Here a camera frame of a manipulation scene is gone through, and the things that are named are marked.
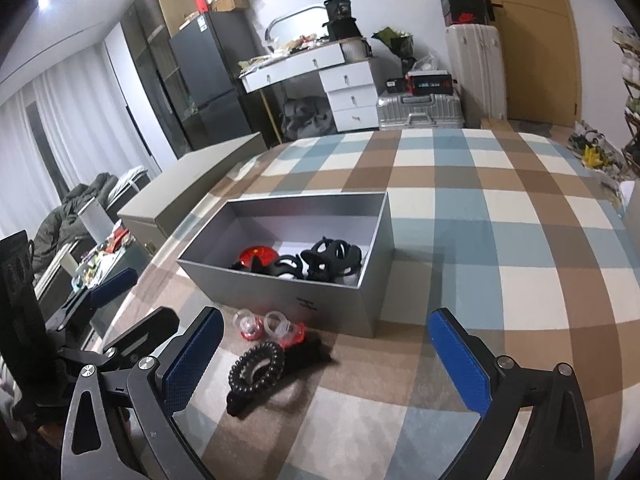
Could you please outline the plaid bed cover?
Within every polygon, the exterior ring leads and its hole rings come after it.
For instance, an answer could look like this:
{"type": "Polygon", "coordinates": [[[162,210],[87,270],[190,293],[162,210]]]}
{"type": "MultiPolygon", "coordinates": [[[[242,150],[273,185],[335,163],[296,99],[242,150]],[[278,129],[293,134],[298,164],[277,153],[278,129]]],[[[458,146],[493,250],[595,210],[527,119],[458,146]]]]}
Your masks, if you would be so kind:
{"type": "Polygon", "coordinates": [[[244,419],[226,412],[246,342],[233,327],[179,415],[219,479],[435,479],[476,424],[436,356],[447,307],[521,366],[574,368],[600,479],[635,474],[639,258],[598,182],[561,145],[502,130],[358,132],[273,148],[231,170],[157,252],[108,330],[159,306],[188,325],[205,296],[178,266],[229,198],[382,191],[396,252],[373,338],[328,335],[335,362],[244,419]]]}

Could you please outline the round red-rimmed jewelry case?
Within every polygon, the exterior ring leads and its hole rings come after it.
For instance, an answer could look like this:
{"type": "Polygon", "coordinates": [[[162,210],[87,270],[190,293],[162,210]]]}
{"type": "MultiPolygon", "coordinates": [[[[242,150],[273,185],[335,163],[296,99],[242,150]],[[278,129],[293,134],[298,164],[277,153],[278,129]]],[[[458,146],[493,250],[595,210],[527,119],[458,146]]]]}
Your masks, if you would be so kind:
{"type": "Polygon", "coordinates": [[[272,247],[265,245],[254,245],[245,248],[239,255],[239,263],[244,268],[251,269],[255,266],[269,266],[274,263],[280,255],[272,247]]]}

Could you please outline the small black hair claw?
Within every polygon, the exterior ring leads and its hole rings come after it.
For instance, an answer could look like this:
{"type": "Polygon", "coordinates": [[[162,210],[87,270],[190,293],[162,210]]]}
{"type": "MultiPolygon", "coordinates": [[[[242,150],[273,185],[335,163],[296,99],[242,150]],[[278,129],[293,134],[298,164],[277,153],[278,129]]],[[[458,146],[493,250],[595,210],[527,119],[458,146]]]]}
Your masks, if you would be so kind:
{"type": "Polygon", "coordinates": [[[274,276],[275,278],[287,275],[291,278],[296,278],[296,280],[302,280],[305,277],[302,259],[299,256],[292,255],[280,256],[269,266],[255,266],[251,269],[244,268],[244,266],[237,261],[230,266],[230,269],[265,276],[274,276]]]}

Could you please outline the cluttered side table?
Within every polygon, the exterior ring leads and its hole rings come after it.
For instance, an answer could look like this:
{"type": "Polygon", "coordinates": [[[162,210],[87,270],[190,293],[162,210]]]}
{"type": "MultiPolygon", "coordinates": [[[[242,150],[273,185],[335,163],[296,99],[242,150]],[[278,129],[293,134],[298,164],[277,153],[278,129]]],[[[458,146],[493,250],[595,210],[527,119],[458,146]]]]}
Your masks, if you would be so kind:
{"type": "Polygon", "coordinates": [[[150,261],[149,253],[122,221],[113,226],[110,236],[101,244],[91,237],[66,244],[35,284],[44,320],[52,318],[79,289],[93,289],[128,268],[141,276],[150,261]]]}

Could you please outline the white drawer unit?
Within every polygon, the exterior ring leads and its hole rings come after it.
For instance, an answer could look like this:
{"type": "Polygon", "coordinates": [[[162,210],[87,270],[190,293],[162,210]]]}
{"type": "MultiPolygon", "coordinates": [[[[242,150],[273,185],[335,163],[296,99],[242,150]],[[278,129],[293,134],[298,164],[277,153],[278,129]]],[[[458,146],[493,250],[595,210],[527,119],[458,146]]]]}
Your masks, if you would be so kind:
{"type": "Polygon", "coordinates": [[[378,128],[380,77],[375,58],[320,70],[338,132],[378,128]]]}

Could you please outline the grey open cardboard box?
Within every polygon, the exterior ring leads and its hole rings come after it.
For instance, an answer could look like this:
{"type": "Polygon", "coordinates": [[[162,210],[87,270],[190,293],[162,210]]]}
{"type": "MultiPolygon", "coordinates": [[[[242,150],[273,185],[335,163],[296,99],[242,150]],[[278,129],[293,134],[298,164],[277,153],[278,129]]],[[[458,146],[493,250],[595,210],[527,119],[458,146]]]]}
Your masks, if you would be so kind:
{"type": "Polygon", "coordinates": [[[178,263],[217,304],[371,337],[394,252],[384,192],[230,200],[178,263]]]}

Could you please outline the black bag on desk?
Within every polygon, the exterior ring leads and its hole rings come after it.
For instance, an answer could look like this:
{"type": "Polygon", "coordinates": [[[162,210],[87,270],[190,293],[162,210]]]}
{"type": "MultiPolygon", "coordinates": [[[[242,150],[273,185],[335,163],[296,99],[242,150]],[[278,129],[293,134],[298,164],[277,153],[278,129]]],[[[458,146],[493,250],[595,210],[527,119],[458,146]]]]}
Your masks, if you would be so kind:
{"type": "Polygon", "coordinates": [[[326,8],[326,14],[328,14],[328,21],[324,27],[328,31],[331,41],[361,36],[356,18],[352,16],[352,2],[350,0],[326,0],[323,5],[326,8]]]}

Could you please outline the white vanity desk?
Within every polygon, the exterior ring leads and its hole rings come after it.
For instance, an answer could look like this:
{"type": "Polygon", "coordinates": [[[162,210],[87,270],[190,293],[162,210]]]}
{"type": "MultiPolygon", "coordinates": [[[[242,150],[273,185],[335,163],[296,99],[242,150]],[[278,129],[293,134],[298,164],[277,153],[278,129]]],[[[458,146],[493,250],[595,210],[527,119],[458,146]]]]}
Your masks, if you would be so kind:
{"type": "Polygon", "coordinates": [[[241,75],[240,81],[250,93],[318,70],[364,61],[371,56],[372,49],[364,38],[330,41],[284,58],[268,58],[241,75]]]}

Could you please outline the white upright suitcase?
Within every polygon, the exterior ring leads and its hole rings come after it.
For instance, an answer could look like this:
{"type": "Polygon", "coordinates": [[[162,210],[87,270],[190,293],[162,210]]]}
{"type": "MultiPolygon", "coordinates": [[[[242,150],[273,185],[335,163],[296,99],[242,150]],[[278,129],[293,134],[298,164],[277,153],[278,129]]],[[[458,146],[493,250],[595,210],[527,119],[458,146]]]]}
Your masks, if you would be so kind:
{"type": "Polygon", "coordinates": [[[461,88],[465,125],[478,128],[484,118],[506,119],[506,73],[498,29],[490,25],[446,28],[451,75],[461,88]]]}

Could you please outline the wooden door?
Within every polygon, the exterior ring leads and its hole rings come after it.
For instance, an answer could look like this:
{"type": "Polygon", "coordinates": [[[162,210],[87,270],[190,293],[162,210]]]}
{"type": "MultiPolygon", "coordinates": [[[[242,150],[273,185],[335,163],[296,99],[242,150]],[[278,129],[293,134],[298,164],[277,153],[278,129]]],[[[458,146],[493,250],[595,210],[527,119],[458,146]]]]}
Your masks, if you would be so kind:
{"type": "Polygon", "coordinates": [[[568,0],[488,0],[500,32],[511,119],[571,127],[580,112],[577,32],[568,0]]]}

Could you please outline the white curtain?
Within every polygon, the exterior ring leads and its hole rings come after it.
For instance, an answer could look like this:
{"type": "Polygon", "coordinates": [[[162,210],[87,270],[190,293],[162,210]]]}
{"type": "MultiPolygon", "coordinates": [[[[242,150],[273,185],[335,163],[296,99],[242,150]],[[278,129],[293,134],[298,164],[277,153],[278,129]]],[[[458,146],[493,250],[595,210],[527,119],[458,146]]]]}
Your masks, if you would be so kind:
{"type": "Polygon", "coordinates": [[[160,167],[127,110],[104,44],[95,44],[45,70],[1,105],[1,234],[40,223],[62,202],[29,125],[39,114],[53,161],[69,188],[101,172],[120,177],[139,166],[154,178],[160,167]]]}

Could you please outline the dark jacket pile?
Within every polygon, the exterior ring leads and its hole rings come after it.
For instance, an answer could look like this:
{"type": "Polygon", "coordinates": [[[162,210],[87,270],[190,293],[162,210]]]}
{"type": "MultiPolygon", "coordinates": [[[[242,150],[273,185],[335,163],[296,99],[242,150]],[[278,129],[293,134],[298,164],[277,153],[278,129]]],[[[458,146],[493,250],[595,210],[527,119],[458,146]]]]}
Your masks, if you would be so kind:
{"type": "Polygon", "coordinates": [[[41,222],[32,240],[34,255],[32,268],[41,275],[54,259],[58,251],[75,240],[84,240],[89,233],[79,219],[79,211],[95,198],[105,208],[108,196],[118,181],[114,174],[98,174],[91,184],[78,184],[62,199],[60,206],[51,210],[41,222]]]}

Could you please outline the large black hair claw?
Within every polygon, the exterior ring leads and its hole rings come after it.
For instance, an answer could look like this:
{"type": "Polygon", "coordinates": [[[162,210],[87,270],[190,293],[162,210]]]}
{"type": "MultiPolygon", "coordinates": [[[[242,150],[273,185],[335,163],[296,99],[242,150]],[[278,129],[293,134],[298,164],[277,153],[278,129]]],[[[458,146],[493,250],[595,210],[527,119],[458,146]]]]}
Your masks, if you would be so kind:
{"type": "Polygon", "coordinates": [[[327,237],[303,250],[300,258],[307,265],[307,280],[320,283],[334,283],[338,278],[354,275],[362,266],[359,246],[327,237]]]}

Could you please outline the dark grey refrigerator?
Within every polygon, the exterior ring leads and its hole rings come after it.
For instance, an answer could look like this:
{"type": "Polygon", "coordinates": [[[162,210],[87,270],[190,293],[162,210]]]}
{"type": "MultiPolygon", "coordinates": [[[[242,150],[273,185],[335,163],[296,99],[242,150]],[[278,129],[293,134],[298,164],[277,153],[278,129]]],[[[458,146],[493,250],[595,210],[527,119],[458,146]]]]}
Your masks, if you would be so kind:
{"type": "Polygon", "coordinates": [[[186,88],[210,144],[259,133],[270,148],[278,143],[266,102],[245,89],[240,64],[260,55],[243,11],[209,11],[170,40],[186,88]]]}

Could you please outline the black fabric hair clip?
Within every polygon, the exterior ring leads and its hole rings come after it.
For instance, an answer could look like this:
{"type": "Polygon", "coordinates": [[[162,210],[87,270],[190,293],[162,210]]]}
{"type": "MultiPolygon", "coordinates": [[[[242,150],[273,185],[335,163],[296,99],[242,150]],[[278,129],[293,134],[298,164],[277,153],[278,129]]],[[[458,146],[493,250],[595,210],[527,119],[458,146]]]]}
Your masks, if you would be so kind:
{"type": "Polygon", "coordinates": [[[330,347],[317,336],[306,336],[300,344],[287,349],[274,341],[256,344],[231,367],[226,412],[234,418],[243,417],[253,405],[276,392],[288,378],[332,361],[330,347]]]}

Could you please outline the black red box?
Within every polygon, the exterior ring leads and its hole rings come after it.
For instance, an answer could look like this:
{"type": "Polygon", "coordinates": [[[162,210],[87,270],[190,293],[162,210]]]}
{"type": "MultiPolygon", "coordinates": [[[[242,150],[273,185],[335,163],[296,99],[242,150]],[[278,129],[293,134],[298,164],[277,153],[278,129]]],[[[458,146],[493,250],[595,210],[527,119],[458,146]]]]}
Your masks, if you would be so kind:
{"type": "Polygon", "coordinates": [[[413,96],[430,96],[431,94],[454,94],[454,83],[447,72],[408,73],[406,76],[408,91],[413,96]]]}

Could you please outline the shoe rack with shoes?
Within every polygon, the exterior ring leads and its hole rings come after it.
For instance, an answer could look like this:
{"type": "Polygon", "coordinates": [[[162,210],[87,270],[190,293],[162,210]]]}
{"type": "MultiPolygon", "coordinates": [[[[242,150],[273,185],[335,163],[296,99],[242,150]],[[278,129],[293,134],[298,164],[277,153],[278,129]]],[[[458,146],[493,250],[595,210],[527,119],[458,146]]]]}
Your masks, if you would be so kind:
{"type": "Polygon", "coordinates": [[[639,35],[631,26],[613,26],[612,40],[622,51],[622,79],[627,91],[624,118],[631,139],[623,147],[623,155],[632,172],[639,175],[639,35]]]}

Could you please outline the silver suitcase lying flat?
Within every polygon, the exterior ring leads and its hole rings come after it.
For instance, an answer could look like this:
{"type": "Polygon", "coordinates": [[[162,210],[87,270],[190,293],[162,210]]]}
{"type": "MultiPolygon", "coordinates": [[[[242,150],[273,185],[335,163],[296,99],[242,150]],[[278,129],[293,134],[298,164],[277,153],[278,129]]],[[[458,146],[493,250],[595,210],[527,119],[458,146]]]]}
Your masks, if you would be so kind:
{"type": "Polygon", "coordinates": [[[383,93],[376,109],[381,130],[461,129],[464,126],[461,101],[455,93],[428,96],[383,93]]]}

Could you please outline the stacked shoe boxes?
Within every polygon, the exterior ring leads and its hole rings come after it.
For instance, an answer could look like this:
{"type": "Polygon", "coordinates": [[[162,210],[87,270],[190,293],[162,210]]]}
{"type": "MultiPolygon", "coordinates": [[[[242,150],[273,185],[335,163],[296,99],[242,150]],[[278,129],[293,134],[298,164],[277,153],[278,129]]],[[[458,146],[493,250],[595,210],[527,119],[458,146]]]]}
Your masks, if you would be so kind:
{"type": "Polygon", "coordinates": [[[488,25],[495,19],[488,0],[439,0],[445,25],[488,25]]]}

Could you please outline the green wrapped flower bouquet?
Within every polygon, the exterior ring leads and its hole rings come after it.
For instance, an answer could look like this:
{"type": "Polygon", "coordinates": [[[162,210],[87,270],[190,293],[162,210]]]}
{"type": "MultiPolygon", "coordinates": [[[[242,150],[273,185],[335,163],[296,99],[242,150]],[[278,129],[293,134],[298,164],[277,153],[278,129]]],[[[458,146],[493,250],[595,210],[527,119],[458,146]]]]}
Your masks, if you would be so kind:
{"type": "Polygon", "coordinates": [[[390,26],[386,26],[375,32],[372,38],[381,41],[393,55],[396,55],[401,60],[413,57],[413,36],[408,32],[400,32],[390,26]]]}

